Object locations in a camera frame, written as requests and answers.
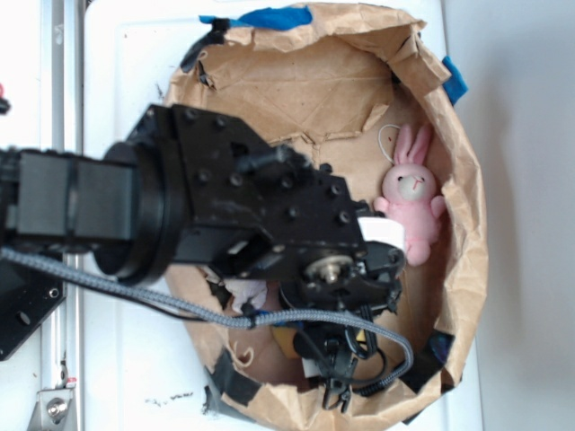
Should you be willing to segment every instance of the screw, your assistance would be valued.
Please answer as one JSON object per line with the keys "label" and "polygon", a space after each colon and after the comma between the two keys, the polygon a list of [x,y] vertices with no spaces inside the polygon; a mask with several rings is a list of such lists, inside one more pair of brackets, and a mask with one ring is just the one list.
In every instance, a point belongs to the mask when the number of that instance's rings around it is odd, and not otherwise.
{"label": "screw", "polygon": [[284,175],[283,177],[281,177],[281,187],[283,187],[284,189],[291,189],[292,187],[294,187],[294,181],[287,175]]}
{"label": "screw", "polygon": [[387,252],[387,257],[391,263],[397,263],[400,259],[400,251],[396,248],[393,248]]}
{"label": "screw", "polygon": [[188,108],[183,112],[183,117],[189,123],[194,123],[198,119],[199,114],[193,108]]}
{"label": "screw", "polygon": [[292,220],[295,220],[299,217],[299,209],[297,207],[289,207],[287,209],[287,216]]}
{"label": "screw", "polygon": [[240,187],[243,184],[243,177],[237,172],[230,175],[230,184],[234,187]]}
{"label": "screw", "polygon": [[340,213],[337,216],[337,220],[341,224],[348,224],[349,222],[351,222],[351,217],[349,217],[349,214],[346,213],[345,211],[340,211]]}
{"label": "screw", "polygon": [[226,117],[223,115],[217,115],[214,120],[214,126],[216,126],[218,130],[224,130],[227,126]]}
{"label": "screw", "polygon": [[49,402],[48,405],[46,406],[48,416],[50,416],[55,420],[63,418],[67,410],[68,406],[66,402],[60,398],[55,398],[54,400]]}
{"label": "screw", "polygon": [[198,171],[196,178],[198,178],[198,181],[202,184],[206,184],[212,178],[212,174],[207,169],[202,168]]}
{"label": "screw", "polygon": [[338,186],[337,184],[332,184],[330,186],[330,191],[329,194],[332,198],[335,198],[336,196],[339,196],[341,194],[341,188],[340,186]]}
{"label": "screw", "polygon": [[338,277],[340,276],[340,267],[335,265],[327,265],[321,269],[320,276],[328,285],[332,285],[338,281]]}

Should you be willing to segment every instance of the metal frame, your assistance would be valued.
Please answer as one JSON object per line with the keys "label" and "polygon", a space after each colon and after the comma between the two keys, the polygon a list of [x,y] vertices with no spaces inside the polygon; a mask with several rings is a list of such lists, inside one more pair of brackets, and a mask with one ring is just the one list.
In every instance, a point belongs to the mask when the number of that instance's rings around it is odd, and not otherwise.
{"label": "metal frame", "polygon": [[77,401],[73,389],[38,392],[28,431],[75,431]]}
{"label": "metal frame", "polygon": [[[41,2],[40,148],[43,150],[76,154],[83,151],[85,8],[83,0]],[[77,268],[82,265],[80,258],[69,258],[67,263]],[[75,418],[69,418],[66,429],[81,431],[84,429],[81,357],[83,295],[74,286],[66,286],[66,290],[64,303],[41,326],[42,391],[39,392],[36,411],[41,410],[40,401],[51,391],[64,390],[67,386],[66,391],[75,393]],[[32,422],[29,429],[35,429]]]}

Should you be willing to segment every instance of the black tape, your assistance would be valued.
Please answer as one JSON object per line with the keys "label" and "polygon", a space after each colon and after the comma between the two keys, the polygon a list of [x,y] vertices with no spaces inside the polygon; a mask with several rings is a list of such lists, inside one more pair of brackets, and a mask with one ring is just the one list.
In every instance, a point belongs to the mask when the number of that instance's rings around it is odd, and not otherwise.
{"label": "black tape", "polygon": [[206,34],[203,38],[194,43],[186,55],[183,56],[183,60],[180,63],[181,70],[187,74],[198,61],[199,53],[201,50],[209,45],[224,45],[226,41],[224,36],[230,28],[230,20],[216,18],[212,22],[212,30]]}
{"label": "black tape", "polygon": [[232,294],[226,289],[224,285],[208,281],[208,286],[211,294],[216,297],[217,301],[222,306],[222,309],[225,310],[227,303],[229,303],[232,297]]}
{"label": "black tape", "polygon": [[409,425],[411,422],[413,422],[413,421],[417,418],[417,416],[419,416],[419,415],[421,414],[422,411],[420,411],[419,413],[414,414],[413,416],[409,416],[407,419],[405,419],[405,420],[403,421],[403,424],[404,424],[404,425]]}
{"label": "black tape", "polygon": [[452,391],[454,388],[455,388],[455,386],[453,384],[443,383],[441,385],[441,395],[443,395],[444,393],[448,393],[448,392]]}
{"label": "black tape", "polygon": [[213,381],[209,381],[208,386],[204,387],[204,391],[206,392],[206,402],[204,402],[204,405],[201,409],[202,415],[206,416],[209,414],[209,412],[213,411],[222,415],[229,416],[230,418],[240,419],[245,422],[255,424],[255,420],[245,416],[244,414],[234,409],[232,406],[229,406],[222,401],[222,394],[214,386]]}
{"label": "black tape", "polygon": [[401,379],[415,393],[438,373],[447,362],[455,337],[434,330],[423,350],[415,355],[413,366]]}
{"label": "black tape", "polygon": [[211,380],[219,393],[226,393],[235,402],[247,406],[260,390],[261,384],[234,369],[230,352],[224,350],[216,363]]}

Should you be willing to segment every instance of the pink stuffed bunny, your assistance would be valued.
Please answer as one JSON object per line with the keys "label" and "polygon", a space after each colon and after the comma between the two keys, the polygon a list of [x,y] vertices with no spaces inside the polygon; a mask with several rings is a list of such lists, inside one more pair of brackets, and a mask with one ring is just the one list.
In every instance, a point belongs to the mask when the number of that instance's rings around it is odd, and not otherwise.
{"label": "pink stuffed bunny", "polygon": [[431,125],[423,126],[413,142],[411,126],[402,126],[395,144],[395,166],[384,178],[384,196],[374,202],[376,211],[405,228],[407,262],[413,267],[429,258],[430,245],[439,236],[438,219],[446,210],[445,198],[436,196],[433,173],[423,166],[431,135]]}

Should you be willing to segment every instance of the paper bag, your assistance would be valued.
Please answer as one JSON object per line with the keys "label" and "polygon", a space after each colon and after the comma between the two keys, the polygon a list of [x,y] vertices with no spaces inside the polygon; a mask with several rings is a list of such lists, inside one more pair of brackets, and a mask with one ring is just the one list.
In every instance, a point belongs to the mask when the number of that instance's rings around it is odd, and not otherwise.
{"label": "paper bag", "polygon": [[[393,153],[396,130],[384,125],[433,126],[426,165],[447,201],[440,240],[426,264],[402,274],[397,314],[376,320],[412,343],[415,364],[385,391],[354,395],[346,413],[328,411],[323,389],[309,387],[269,328],[188,328],[218,396],[246,417],[285,430],[381,430],[461,381],[486,296],[481,170],[442,87],[449,72],[420,39],[424,22],[367,4],[295,7],[306,7],[312,22],[288,31],[215,28],[206,40],[216,44],[197,49],[191,71],[173,75],[167,103],[240,117],[268,142],[289,142],[316,166],[329,163],[351,196],[368,203],[391,167],[383,151]],[[172,267],[167,277],[174,295],[226,309],[195,268]],[[278,309],[277,288],[269,288],[265,308]],[[403,361],[393,343],[380,347],[392,366]],[[357,377],[374,367],[367,362]]]}

